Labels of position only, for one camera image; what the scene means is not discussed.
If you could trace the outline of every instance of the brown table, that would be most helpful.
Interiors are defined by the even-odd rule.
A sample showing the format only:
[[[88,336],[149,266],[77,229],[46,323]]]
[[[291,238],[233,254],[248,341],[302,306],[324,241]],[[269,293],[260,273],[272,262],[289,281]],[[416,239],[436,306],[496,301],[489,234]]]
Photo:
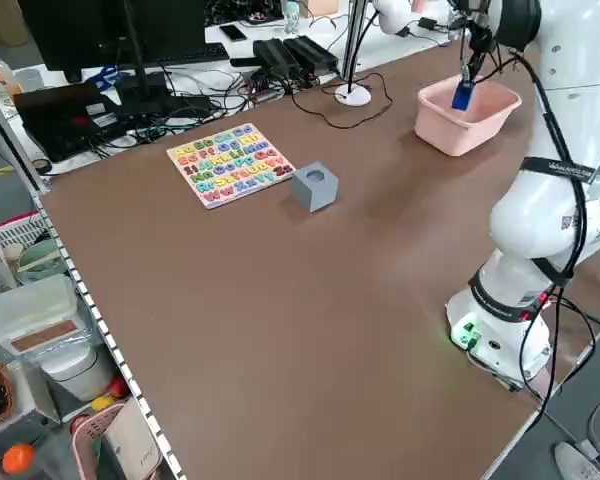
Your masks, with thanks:
[[[412,129],[416,92],[457,69],[455,46],[381,67],[394,105],[357,129],[286,99],[58,178],[43,198],[188,478],[477,479],[529,418],[529,396],[451,344],[444,304],[493,250],[489,211],[525,151],[533,92],[507,74],[523,106],[449,158]],[[361,110],[297,99],[353,123],[384,101],[369,81]],[[165,150],[247,121],[297,167],[323,161],[337,202],[310,215],[287,182],[205,210]],[[600,253],[569,291],[600,315]],[[564,372],[587,335],[566,314],[562,332]]]

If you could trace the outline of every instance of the floor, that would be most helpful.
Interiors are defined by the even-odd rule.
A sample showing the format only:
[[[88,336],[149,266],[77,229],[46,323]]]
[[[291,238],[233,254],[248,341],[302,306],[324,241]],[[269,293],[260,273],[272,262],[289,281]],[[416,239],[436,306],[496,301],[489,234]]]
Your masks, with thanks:
[[[12,68],[41,62],[33,45],[15,49],[0,48],[0,57],[4,58]],[[0,167],[4,165],[4,160],[0,158]],[[1,176],[0,221],[31,209],[31,200],[17,175],[11,173]],[[581,439],[586,431],[586,420],[598,403],[600,403],[600,343],[596,357],[580,375],[565,386],[560,395],[552,400],[550,412],[578,439]],[[472,434],[478,435],[479,432],[468,433],[468,441],[471,440]],[[495,480],[560,480],[552,449],[556,443],[565,440],[562,435],[551,423],[542,420],[516,445],[492,478]]]

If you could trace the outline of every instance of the letter puzzle piece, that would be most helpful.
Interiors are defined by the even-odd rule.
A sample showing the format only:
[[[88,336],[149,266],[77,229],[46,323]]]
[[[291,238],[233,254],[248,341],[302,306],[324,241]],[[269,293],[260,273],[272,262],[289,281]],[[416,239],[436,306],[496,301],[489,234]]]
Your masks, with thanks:
[[[206,208],[291,178],[294,166],[251,123],[167,150]]]

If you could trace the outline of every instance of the gray cube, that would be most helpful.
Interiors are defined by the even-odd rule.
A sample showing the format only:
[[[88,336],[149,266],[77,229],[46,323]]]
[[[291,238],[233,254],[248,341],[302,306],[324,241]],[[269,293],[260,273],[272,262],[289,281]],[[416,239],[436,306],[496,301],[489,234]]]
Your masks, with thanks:
[[[336,199],[338,177],[321,162],[314,162],[294,172],[291,191],[309,213],[313,213]]]

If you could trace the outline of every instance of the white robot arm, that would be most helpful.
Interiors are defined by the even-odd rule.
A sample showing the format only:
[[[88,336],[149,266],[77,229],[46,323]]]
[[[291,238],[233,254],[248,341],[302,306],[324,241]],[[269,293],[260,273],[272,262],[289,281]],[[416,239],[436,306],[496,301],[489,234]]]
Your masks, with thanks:
[[[563,162],[541,102],[526,158],[544,159],[543,167],[554,172],[576,170],[593,179],[580,189],[588,220],[578,258],[584,260],[600,249],[600,176],[595,176],[600,166],[600,1],[450,3],[469,20],[472,55],[464,61],[463,74],[470,85],[496,42],[520,54],[532,41],[539,46],[537,76],[575,164]],[[373,5],[383,31],[400,35],[409,21],[408,6],[396,0],[374,0]],[[521,170],[491,213],[496,251],[447,305],[454,343],[511,386],[533,378],[551,356],[549,329],[540,316],[533,315],[532,321],[527,312],[556,283],[552,273],[573,260],[582,228],[570,178]]]

